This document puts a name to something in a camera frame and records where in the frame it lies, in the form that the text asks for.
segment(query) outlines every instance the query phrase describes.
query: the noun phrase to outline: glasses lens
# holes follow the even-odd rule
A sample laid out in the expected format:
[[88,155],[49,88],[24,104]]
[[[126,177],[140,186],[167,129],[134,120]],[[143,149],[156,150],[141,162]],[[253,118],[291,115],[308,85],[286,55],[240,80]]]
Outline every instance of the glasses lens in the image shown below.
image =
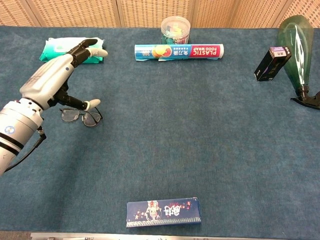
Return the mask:
[[72,122],[78,119],[80,114],[79,110],[73,110],[73,109],[64,109],[62,111],[62,120],[65,122]]
[[100,121],[100,114],[96,112],[90,112],[86,113],[84,117],[82,118],[84,125],[88,127],[93,127],[96,125],[96,122],[98,123]]

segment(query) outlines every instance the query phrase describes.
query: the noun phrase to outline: plastic container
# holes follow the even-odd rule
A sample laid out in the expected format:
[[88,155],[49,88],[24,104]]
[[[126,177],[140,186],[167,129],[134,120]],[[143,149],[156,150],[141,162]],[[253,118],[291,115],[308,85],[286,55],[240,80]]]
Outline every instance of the plastic container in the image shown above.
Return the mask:
[[190,22],[182,16],[169,16],[161,23],[162,44],[187,44]]

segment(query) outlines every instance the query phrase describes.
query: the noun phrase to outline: eyeglasses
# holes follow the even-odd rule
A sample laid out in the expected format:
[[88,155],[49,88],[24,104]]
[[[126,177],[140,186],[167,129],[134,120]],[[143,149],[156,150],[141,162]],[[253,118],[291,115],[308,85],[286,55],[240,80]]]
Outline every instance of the eyeglasses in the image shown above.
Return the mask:
[[99,123],[100,120],[103,119],[98,108],[95,107],[95,109],[98,113],[78,110],[75,108],[60,108],[60,111],[62,112],[61,118],[65,122],[73,122],[77,120],[80,115],[82,115],[83,124],[87,127],[94,127]]

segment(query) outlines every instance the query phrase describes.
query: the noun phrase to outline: glasses frame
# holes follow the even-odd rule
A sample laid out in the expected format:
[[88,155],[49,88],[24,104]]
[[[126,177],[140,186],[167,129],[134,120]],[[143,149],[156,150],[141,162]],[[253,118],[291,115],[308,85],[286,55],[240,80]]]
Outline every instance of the glasses frame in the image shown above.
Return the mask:
[[[104,117],[101,115],[101,112],[98,110],[98,108],[97,108],[97,107],[94,107],[94,108],[97,110],[98,114],[100,115],[100,120],[104,119]],[[82,116],[81,119],[82,119],[83,125],[85,125],[86,127],[89,127],[89,128],[92,128],[92,127],[97,126],[98,123],[100,122],[100,120],[97,121],[97,120],[94,118],[94,116],[92,115],[93,113],[96,114],[96,112],[89,112],[89,111],[86,111],[86,110],[80,110],[80,109],[77,109],[77,108],[69,108],[69,107],[60,108],[59,110],[60,110],[60,112],[62,112],[62,114],[63,114],[63,112],[64,112],[65,110],[73,110],[73,111],[78,111],[78,112],[79,112],[78,115],[77,115],[77,118],[74,119],[74,120],[72,120],[72,121],[65,121],[65,120],[63,120],[63,119],[62,119],[62,114],[61,114],[61,119],[62,119],[62,121],[64,121],[65,123],[75,122],[76,120],[78,120],[79,116]],[[90,116],[91,116],[92,119],[94,120],[95,125],[93,125],[93,126],[88,126],[88,125],[85,124],[85,122],[84,122],[84,115],[85,115],[85,114],[90,114]]]

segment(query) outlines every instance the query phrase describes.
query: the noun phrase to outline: robotic hand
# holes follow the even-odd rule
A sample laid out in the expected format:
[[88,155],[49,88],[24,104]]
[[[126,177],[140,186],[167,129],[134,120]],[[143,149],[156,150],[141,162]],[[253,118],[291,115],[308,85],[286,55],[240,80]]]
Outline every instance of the robotic hand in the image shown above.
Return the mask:
[[10,101],[0,111],[0,176],[12,168],[9,164],[36,130],[40,135],[37,146],[46,138],[41,127],[44,110],[59,103],[89,111],[100,104],[99,99],[81,101],[67,94],[68,79],[78,65],[91,56],[108,56],[103,49],[89,47],[97,41],[85,39],[66,54],[42,65],[20,88],[22,98]]

